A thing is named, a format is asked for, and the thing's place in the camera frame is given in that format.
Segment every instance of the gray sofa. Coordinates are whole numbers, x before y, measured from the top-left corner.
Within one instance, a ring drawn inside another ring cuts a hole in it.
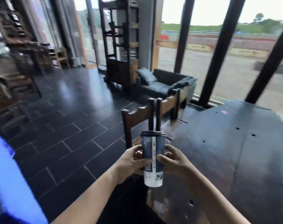
[[[185,85],[189,85],[187,102],[189,102],[192,97],[196,87],[196,79],[182,74],[177,74],[169,71],[164,71],[161,69],[154,69],[153,75],[157,80],[148,79],[143,77],[142,71],[147,69],[142,68],[137,70],[138,79],[137,79],[137,88],[140,93],[146,94],[147,96],[153,98],[162,98],[165,99],[173,94],[173,89],[181,89]]]

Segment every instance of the left hand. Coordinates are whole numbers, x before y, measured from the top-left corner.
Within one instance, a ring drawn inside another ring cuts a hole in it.
[[[133,173],[143,173],[140,168],[152,163],[152,159],[141,159],[142,153],[139,151],[140,149],[141,145],[136,145],[130,149],[127,149],[124,154],[114,163],[114,165],[112,165],[111,169],[116,175],[118,184],[121,184]]]

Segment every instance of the pavement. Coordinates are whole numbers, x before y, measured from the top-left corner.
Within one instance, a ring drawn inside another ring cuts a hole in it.
[[[195,77],[195,94],[200,95],[212,58],[212,52],[186,50],[181,73]],[[159,47],[158,68],[173,71],[176,49]],[[213,95],[224,99],[244,100],[259,71],[253,69],[260,58],[227,55],[216,81]],[[258,105],[283,114],[283,75],[275,74],[259,98]]]

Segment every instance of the black cup lid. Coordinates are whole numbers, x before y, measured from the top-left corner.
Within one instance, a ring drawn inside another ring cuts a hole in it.
[[[159,137],[159,136],[166,136],[166,134],[161,133],[160,131],[142,131],[140,136],[147,136],[147,137]]]

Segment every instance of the blue and white cup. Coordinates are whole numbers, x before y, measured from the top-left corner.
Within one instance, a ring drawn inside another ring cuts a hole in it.
[[[162,186],[163,165],[156,160],[156,155],[164,154],[166,135],[159,131],[142,131],[140,136],[143,158],[153,159],[143,170],[144,184],[149,187]]]

